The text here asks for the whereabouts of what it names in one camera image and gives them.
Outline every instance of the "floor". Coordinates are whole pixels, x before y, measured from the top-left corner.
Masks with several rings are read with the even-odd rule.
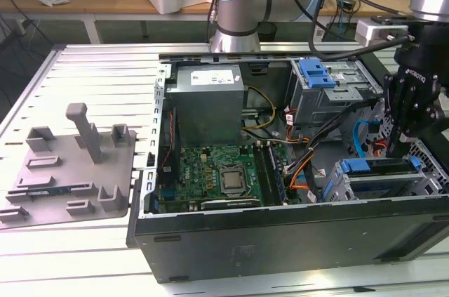
[[[305,41],[310,26],[305,23],[277,23],[275,41]],[[204,22],[148,22],[150,36],[144,38],[137,21],[102,21],[98,24],[106,44],[119,43],[173,43],[203,42]],[[88,44],[88,36],[81,22],[41,21],[39,29],[54,44]],[[350,37],[350,30],[345,36]],[[38,70],[41,62],[51,50],[51,45],[29,25],[27,34],[15,40],[0,52],[0,121]]]

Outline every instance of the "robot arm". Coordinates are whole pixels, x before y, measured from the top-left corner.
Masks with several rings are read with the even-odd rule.
[[[294,0],[219,0],[218,29],[212,52],[254,52],[260,50],[257,25],[261,21],[297,20],[302,15]],[[300,0],[309,10],[318,0]]]
[[[385,113],[394,125],[388,157],[402,157],[425,131],[449,127],[442,93],[449,87],[449,0],[411,0],[410,9],[416,18],[373,18],[356,31],[362,44],[404,30],[413,39],[396,49],[398,72],[384,78]]]

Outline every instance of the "motherboard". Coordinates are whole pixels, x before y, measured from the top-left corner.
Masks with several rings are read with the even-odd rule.
[[[161,188],[161,205],[167,212],[221,209],[226,203],[238,202],[240,206],[271,205],[276,195],[285,197],[280,178],[270,179],[274,172],[287,164],[286,148],[282,145],[221,145],[186,147],[180,151],[179,180],[175,185]]]

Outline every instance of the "blue latch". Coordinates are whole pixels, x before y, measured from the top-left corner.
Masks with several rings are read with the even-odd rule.
[[[307,78],[310,88],[335,88],[337,86],[337,83],[330,78],[328,70],[317,58],[300,60],[300,70]]]
[[[370,165],[365,159],[345,159],[340,162],[343,173],[354,172],[369,172],[371,171]]]
[[[421,164],[421,161],[418,159],[418,157],[416,157],[415,155],[412,155],[412,156],[410,156],[409,161],[412,164],[412,166],[415,167],[415,170],[417,172],[421,170],[422,164]]]

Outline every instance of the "cpu socket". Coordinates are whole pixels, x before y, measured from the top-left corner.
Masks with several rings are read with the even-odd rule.
[[[246,191],[244,167],[220,169],[220,187],[222,194],[228,197],[239,197]]]

